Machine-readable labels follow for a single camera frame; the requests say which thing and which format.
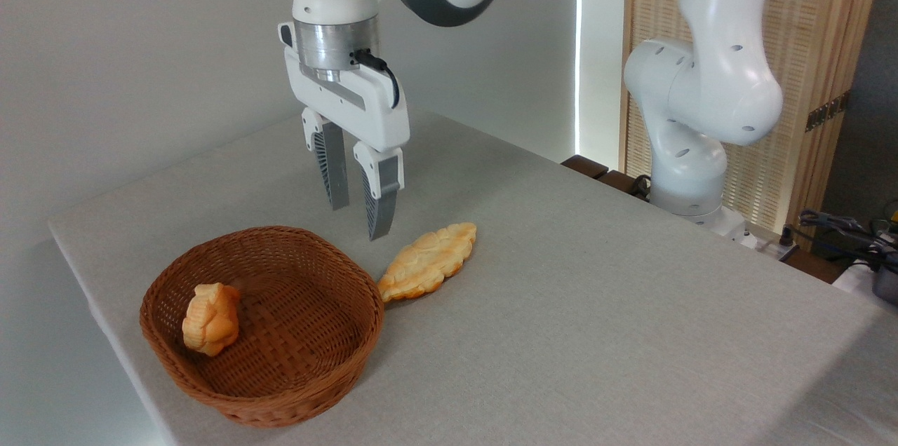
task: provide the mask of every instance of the brown woven basket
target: brown woven basket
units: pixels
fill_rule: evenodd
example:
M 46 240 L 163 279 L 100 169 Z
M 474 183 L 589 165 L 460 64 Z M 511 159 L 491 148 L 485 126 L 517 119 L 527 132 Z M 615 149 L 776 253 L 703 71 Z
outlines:
M 240 337 L 216 357 L 190 351 L 183 318 L 202 283 L 241 291 Z M 371 277 L 312 232 L 260 227 L 190 249 L 147 290 L 140 327 L 190 397 L 247 426 L 323 413 L 355 385 L 375 347 L 384 302 Z

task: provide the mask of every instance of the pastry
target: pastry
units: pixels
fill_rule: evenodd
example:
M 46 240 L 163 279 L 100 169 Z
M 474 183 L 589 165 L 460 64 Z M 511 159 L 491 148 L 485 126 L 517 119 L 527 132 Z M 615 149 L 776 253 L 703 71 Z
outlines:
M 443 280 L 454 276 L 471 256 L 477 226 L 474 223 L 455 223 L 427 232 L 413 244 L 402 248 L 387 267 L 377 284 L 384 302 L 395 299 L 414 299 L 439 289 Z
M 237 340 L 240 292 L 233 286 L 212 283 L 197 285 L 193 293 L 196 296 L 190 300 L 180 325 L 184 344 L 193 351 L 216 356 Z

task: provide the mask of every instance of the cable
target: cable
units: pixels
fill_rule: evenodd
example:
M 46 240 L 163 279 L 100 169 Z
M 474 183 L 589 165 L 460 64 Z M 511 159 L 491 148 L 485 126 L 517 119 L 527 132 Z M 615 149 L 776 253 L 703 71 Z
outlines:
M 884 254 L 884 252 L 882 250 L 880 250 L 879 248 L 870 248 L 870 250 L 867 251 L 866 253 L 851 251 L 849 249 L 836 247 L 836 245 L 831 245 L 831 244 L 827 243 L 826 241 L 822 241 L 821 239 L 815 238 L 814 236 L 805 234 L 804 232 L 799 231 L 798 229 L 795 229 L 794 227 L 790 227 L 790 229 L 792 229 L 793 234 L 802 236 L 802 238 L 805 238 L 808 241 L 811 241 L 815 245 L 821 245 L 822 247 L 824 247 L 830 251 L 834 251 L 836 253 L 847 255 L 848 257 L 855 257 L 856 259 L 863 260 L 869 264 L 882 265 L 889 271 L 892 271 L 893 273 L 898 273 L 898 262 L 896 262 L 894 260 L 889 260 L 888 257 L 886 257 L 886 258 L 880 257 L 880 255 Z
M 632 187 L 629 187 L 629 191 L 627 194 L 631 194 L 631 196 L 642 196 L 648 197 L 648 189 L 651 184 L 652 177 L 650 175 L 638 175 L 635 180 L 633 180 Z
M 368 66 L 371 69 L 379 70 L 379 72 L 387 73 L 387 76 L 390 76 L 390 81 L 394 86 L 394 103 L 390 106 L 390 109 L 394 109 L 398 105 L 398 81 L 396 79 L 396 75 L 392 73 L 390 68 L 387 66 L 387 62 L 384 59 L 374 56 L 371 53 L 371 48 L 366 48 L 365 50 L 355 50 L 355 52 L 349 54 L 350 57 L 355 60 L 350 60 L 349 63 L 358 62 L 360 65 Z
M 854 241 L 862 242 L 866 245 L 875 245 L 881 248 L 890 247 L 898 250 L 898 245 L 882 236 L 876 235 L 875 232 L 867 232 L 856 219 L 849 216 L 836 216 L 818 210 L 802 210 L 798 217 L 802 227 L 822 227 L 825 229 L 833 229 L 846 238 L 854 239 Z

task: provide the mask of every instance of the white wall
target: white wall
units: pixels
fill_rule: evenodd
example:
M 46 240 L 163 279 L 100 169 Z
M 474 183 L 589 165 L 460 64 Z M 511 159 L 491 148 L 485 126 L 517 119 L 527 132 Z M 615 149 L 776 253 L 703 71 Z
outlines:
M 623 0 L 581 0 L 580 155 L 619 165 Z
M 275 34 L 290 6 L 0 0 L 0 444 L 158 442 L 45 220 L 296 114 Z M 446 31 L 392 3 L 382 52 L 412 105 L 562 159 L 573 15 L 574 0 L 497 0 Z M 517 111 L 532 101 L 544 111 Z

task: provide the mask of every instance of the flat bread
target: flat bread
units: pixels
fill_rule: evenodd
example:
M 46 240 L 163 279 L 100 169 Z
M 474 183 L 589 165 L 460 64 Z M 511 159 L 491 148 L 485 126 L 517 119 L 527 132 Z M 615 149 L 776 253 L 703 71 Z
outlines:
M 443 280 L 454 276 L 471 256 L 477 241 L 474 223 L 453 223 L 427 232 L 402 248 L 377 284 L 384 302 L 414 299 L 435 292 Z

